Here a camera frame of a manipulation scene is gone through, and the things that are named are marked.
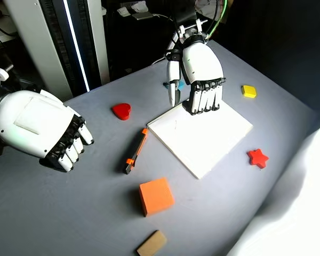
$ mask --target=yellow hexagon block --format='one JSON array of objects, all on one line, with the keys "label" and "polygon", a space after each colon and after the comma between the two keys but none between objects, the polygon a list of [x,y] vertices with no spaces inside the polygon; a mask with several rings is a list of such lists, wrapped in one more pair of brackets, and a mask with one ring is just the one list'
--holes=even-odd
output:
[{"label": "yellow hexagon block", "polygon": [[255,98],[257,95],[256,88],[250,85],[243,85],[242,93],[243,93],[243,96],[248,98]]}]

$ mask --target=orange cube top face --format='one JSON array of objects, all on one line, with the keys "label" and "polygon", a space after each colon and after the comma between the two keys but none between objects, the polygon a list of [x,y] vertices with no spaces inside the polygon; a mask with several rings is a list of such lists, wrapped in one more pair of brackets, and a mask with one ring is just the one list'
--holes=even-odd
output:
[{"label": "orange cube top face", "polygon": [[166,178],[141,184],[140,196],[145,216],[166,210],[174,204]]}]

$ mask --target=white robotic hand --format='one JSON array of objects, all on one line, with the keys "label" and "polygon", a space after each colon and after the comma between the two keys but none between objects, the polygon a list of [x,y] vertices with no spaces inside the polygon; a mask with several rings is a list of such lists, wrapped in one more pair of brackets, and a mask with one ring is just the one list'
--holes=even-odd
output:
[{"label": "white robotic hand", "polygon": [[41,90],[0,90],[0,138],[9,146],[41,158],[40,163],[69,172],[94,143],[86,122],[54,95]]},{"label": "white robotic hand", "polygon": [[[220,61],[206,45],[202,23],[204,21],[197,19],[195,25],[187,28],[180,26],[180,31],[174,33],[165,54],[169,61],[167,78],[170,104],[174,107],[180,100],[178,85],[181,68],[186,83],[191,85],[190,98],[183,102],[191,115],[218,110],[223,94],[222,83],[226,81]],[[180,47],[176,47],[174,42],[180,42]]]}]

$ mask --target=gray table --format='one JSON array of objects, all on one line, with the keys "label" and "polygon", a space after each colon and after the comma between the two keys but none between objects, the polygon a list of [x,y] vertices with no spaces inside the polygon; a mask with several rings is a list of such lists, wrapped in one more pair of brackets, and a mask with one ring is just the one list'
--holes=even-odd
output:
[{"label": "gray table", "polygon": [[[72,99],[68,104],[86,118],[95,138],[73,171],[45,168],[11,148],[0,157],[0,255],[133,255],[156,229],[168,238],[157,255],[218,255],[232,244],[297,150],[314,114],[222,46],[209,44],[228,79],[223,99],[253,124],[246,138],[197,180],[150,134],[136,168],[125,175],[119,167],[126,145],[169,109],[162,86],[166,62]],[[243,84],[254,85],[258,97],[242,97]],[[120,102],[132,105],[128,121],[110,110]],[[256,148],[270,157],[262,171],[250,166],[246,155]],[[145,218],[138,186],[161,177],[167,177],[175,205]]]}]

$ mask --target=blue object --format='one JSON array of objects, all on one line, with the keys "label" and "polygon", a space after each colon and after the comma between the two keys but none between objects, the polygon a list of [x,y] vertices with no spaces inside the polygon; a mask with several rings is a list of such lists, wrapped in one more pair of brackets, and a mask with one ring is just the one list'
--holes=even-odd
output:
[{"label": "blue object", "polygon": [[185,82],[183,82],[182,80],[179,81],[179,87],[178,89],[181,90],[183,87],[185,86]]}]

